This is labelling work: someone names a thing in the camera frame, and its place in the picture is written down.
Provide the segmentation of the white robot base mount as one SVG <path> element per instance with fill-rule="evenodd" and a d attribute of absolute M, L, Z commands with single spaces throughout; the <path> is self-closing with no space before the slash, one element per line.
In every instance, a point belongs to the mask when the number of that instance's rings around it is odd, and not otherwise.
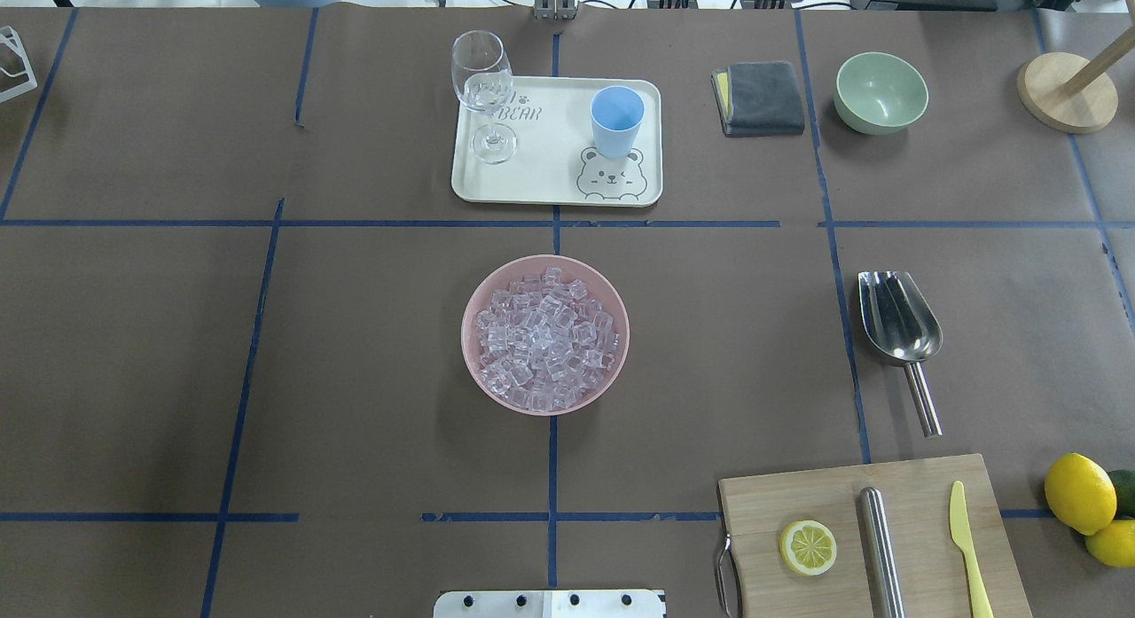
<path fill-rule="evenodd" d="M 648 588 L 451 591 L 434 617 L 665 617 L 665 593 Z"/>

